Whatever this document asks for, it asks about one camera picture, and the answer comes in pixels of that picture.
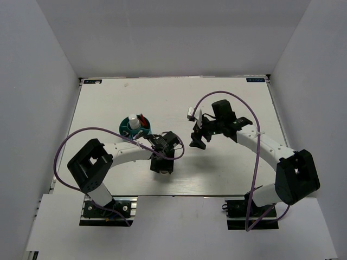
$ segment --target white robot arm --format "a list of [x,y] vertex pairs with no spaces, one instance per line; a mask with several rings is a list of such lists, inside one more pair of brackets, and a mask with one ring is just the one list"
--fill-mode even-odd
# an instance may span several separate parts
[[[209,120],[201,110],[194,114],[188,110],[189,121],[196,121],[191,134],[191,147],[206,149],[212,135],[223,134],[240,145],[256,152],[258,133],[253,123],[247,118],[236,118],[229,101],[221,100],[212,104],[215,116]],[[256,188],[252,202],[257,207],[284,202],[293,205],[320,187],[316,168],[311,153],[306,150],[294,151],[285,147],[265,134],[261,134],[260,157],[276,171],[275,183]]]
[[129,142],[102,144],[92,139],[77,152],[67,167],[80,190],[102,207],[113,208],[114,200],[103,180],[112,167],[136,160],[151,159],[150,170],[160,173],[172,173],[174,170],[175,147],[179,139],[173,132],[165,135],[147,135],[137,139],[138,144],[152,147],[152,150],[167,159]]

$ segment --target white backdrop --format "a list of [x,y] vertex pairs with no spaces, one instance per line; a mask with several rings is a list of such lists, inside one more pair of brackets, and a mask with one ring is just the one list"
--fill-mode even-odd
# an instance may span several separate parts
[[22,259],[78,78],[35,0],[0,1],[0,252]]
[[272,73],[310,0],[37,0],[80,77]]
[[338,259],[347,259],[346,13],[346,0],[312,0],[272,75],[291,146],[315,159],[317,199]]

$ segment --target small bottle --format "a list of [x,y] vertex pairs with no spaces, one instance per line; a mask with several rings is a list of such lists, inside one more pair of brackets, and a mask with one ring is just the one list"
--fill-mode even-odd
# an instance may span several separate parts
[[137,115],[131,114],[129,115],[129,126],[132,130],[136,130],[141,126],[140,121],[137,118]]

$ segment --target wire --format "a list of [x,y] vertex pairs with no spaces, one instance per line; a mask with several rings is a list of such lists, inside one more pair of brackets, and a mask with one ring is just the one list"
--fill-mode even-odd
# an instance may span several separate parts
[[[101,128],[101,127],[85,127],[85,128],[76,130],[75,132],[73,132],[73,133],[71,133],[70,135],[68,135],[68,136],[63,140],[63,142],[60,144],[60,146],[58,147],[58,149],[57,149],[57,151],[56,151],[56,153],[55,153],[55,157],[54,157],[54,161],[53,161],[53,173],[54,173],[54,176],[56,177],[56,179],[57,179],[62,185],[66,186],[66,187],[68,187],[68,188],[70,188],[70,189],[76,190],[76,191],[81,191],[81,190],[80,190],[79,188],[77,188],[77,187],[74,187],[74,186],[72,186],[72,185],[66,183],[65,181],[63,181],[63,180],[59,177],[58,172],[57,172],[57,162],[58,162],[58,158],[59,158],[60,152],[61,152],[62,148],[64,147],[64,145],[66,144],[66,142],[67,142],[71,137],[73,137],[74,135],[76,135],[76,134],[78,134],[78,133],[81,133],[81,132],[83,132],[83,131],[87,131],[87,130],[99,130],[99,131],[103,131],[103,132],[106,132],[106,133],[109,133],[109,134],[113,134],[113,135],[115,135],[115,136],[117,136],[117,137],[120,137],[120,138],[122,138],[122,139],[124,139],[124,140],[126,140],[126,141],[128,141],[128,142],[130,142],[130,143],[132,143],[132,144],[134,144],[134,145],[138,145],[138,146],[140,146],[141,148],[146,149],[146,150],[148,150],[148,151],[154,153],[155,155],[157,155],[157,156],[159,156],[159,157],[162,157],[162,158],[165,159],[165,160],[178,160],[178,159],[180,159],[180,158],[184,155],[184,152],[185,152],[184,143],[183,143],[182,139],[181,139],[179,136],[177,136],[177,135],[176,135],[176,137],[177,137],[178,141],[180,142],[180,145],[182,146],[182,153],[181,153],[181,155],[178,156],[178,157],[170,158],[170,157],[166,157],[166,156],[164,156],[164,155],[162,155],[162,154],[160,154],[160,153],[154,151],[153,149],[151,149],[151,148],[149,148],[149,147],[147,147],[147,146],[145,146],[145,145],[138,144],[136,141],[133,141],[133,140],[127,138],[127,137],[124,137],[124,136],[118,134],[118,133],[115,133],[115,132],[113,132],[113,131],[110,131],[110,130],[107,130],[107,129],[104,129],[104,128]],[[114,212],[114,213],[118,214],[118,215],[126,222],[126,224],[127,224],[128,226],[130,226],[130,224],[129,224],[129,222],[126,220],[126,218],[125,218],[121,213],[119,213],[118,211],[113,210],[113,209],[108,209],[108,208],[106,208],[106,207],[102,207],[102,206],[98,205],[98,204],[97,204],[95,201],[93,201],[93,200],[91,200],[91,202],[92,202],[92,204],[93,204],[95,207],[97,207],[97,208],[99,208],[99,209],[101,209],[101,210],[107,210],[107,211],[111,211],[111,212]]]
[[288,207],[286,208],[285,212],[280,217],[278,217],[275,220],[269,221],[268,224],[280,221],[288,213],[289,208],[290,208],[290,205],[288,205]]
[[[243,100],[241,99],[239,96],[231,93],[231,92],[228,92],[228,91],[223,91],[223,90],[218,90],[218,91],[214,91],[214,92],[211,92],[205,96],[203,96],[199,102],[196,104],[195,108],[194,108],[194,111],[193,111],[193,114],[192,114],[192,117],[194,117],[195,115],[195,112],[196,112],[196,109],[198,108],[198,106],[200,105],[200,103],[205,99],[207,98],[208,96],[211,96],[213,94],[218,94],[218,93],[222,93],[222,94],[228,94],[230,96],[233,96],[234,98],[238,99],[239,101],[241,101],[247,108],[248,110],[251,112],[252,116],[254,117],[254,120],[255,120],[255,124],[256,124],[256,127],[257,127],[257,131],[258,133],[260,133],[260,124],[259,124],[259,120],[258,118],[256,117],[254,111],[251,109],[251,107]],[[248,199],[248,204],[247,204],[247,213],[246,213],[246,224],[245,224],[245,230],[248,232],[250,231],[260,220],[263,219],[264,216],[266,216],[266,214],[268,214],[270,212],[270,210],[275,207],[275,204],[270,207],[267,211],[264,212],[263,215],[261,215],[250,227],[248,227],[248,222],[249,222],[249,216],[250,216],[250,207],[252,205],[252,198],[253,198],[253,193],[254,193],[254,190],[255,190],[255,180],[256,180],[256,174],[258,172],[258,165],[259,165],[259,158],[260,158],[260,134],[258,134],[258,140],[257,140],[257,143],[256,143],[256,157],[255,157],[255,165],[254,165],[254,172],[253,172],[253,179],[252,179],[252,186],[250,188],[250,192],[249,192],[249,199]]]

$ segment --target white table surface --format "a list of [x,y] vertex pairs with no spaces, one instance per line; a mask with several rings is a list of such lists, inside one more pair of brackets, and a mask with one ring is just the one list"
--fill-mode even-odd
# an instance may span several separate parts
[[[186,154],[175,161],[172,175],[150,171],[150,161],[129,162],[112,168],[104,183],[113,195],[240,195],[249,191],[255,154],[222,135],[212,137],[205,151],[189,147],[194,123],[187,120],[189,107],[212,91],[226,90],[244,99],[259,118],[261,130],[279,143],[284,138],[266,83],[247,83],[245,78],[172,77],[158,79],[103,79],[101,84],[83,84],[70,132],[83,127],[103,127],[118,132],[122,119],[131,113],[143,113],[151,122],[152,132],[173,131],[179,135]],[[205,113],[211,104],[227,99],[237,117],[254,122],[251,113],[237,99],[216,94],[201,103]],[[86,131],[66,145],[59,169],[60,177],[76,185],[67,163],[90,139],[119,142],[115,136]],[[275,172],[260,161],[257,185],[273,183]],[[54,194],[74,193],[57,183]]]
[[227,230],[223,198],[139,197],[131,227],[79,226],[82,203],[81,193],[44,195],[27,250],[38,260],[336,258],[315,198],[296,203],[278,230],[250,232]]

